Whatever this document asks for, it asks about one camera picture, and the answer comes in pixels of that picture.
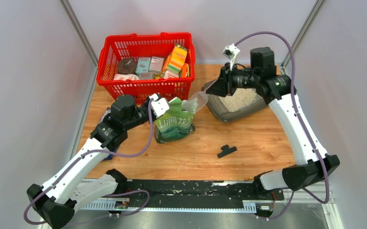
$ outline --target red basket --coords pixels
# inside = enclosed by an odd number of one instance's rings
[[[159,80],[113,80],[117,74],[117,65],[121,59],[133,57],[136,61],[139,57],[158,56],[167,58],[175,44],[187,48],[186,63],[190,66],[190,77],[169,78]],[[168,100],[174,97],[188,99],[191,83],[194,81],[195,72],[195,48],[192,45],[192,36],[187,32],[166,33],[160,35],[138,36],[130,35],[109,36],[105,40],[98,62],[98,75],[96,81],[116,99],[121,94],[131,94],[137,104],[142,104],[145,99],[160,93]]]

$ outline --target wooden table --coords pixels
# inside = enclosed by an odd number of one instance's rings
[[[218,77],[221,65],[196,65],[196,79],[191,96]],[[96,86],[80,147],[98,124],[103,112],[114,102],[108,92]],[[134,158],[114,157],[99,163],[87,177],[99,178],[116,168],[129,179],[244,180],[262,172],[294,164],[290,143],[275,114],[265,108],[232,123],[218,121],[205,106],[194,117],[196,131],[188,137],[167,144],[156,143]],[[128,139],[118,149],[135,154],[145,146],[149,124],[128,131]],[[236,146],[237,151],[217,158],[220,147]]]

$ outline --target white wall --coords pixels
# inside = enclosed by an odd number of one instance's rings
[[[36,228],[26,189],[70,158],[94,71],[59,1],[0,1],[0,229]]]
[[[328,0],[296,52],[310,124],[341,165],[330,177],[346,229],[367,228],[367,1]]]
[[[316,0],[69,0],[88,41],[99,56],[105,38],[115,34],[192,34],[196,60],[224,63],[221,51],[257,31],[274,31],[293,42]],[[249,51],[270,46],[277,62],[287,49],[278,38],[258,36],[242,43],[239,62],[249,63]]]

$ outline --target gray tray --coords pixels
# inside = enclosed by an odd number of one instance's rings
[[[211,83],[212,81],[206,83],[202,87],[202,90]],[[209,101],[206,105],[218,120],[225,123],[246,117],[267,107],[264,99],[259,95],[256,95],[255,101],[252,104],[235,112],[229,112],[226,106],[224,106],[223,102],[220,100],[220,97],[216,95],[209,95]]]

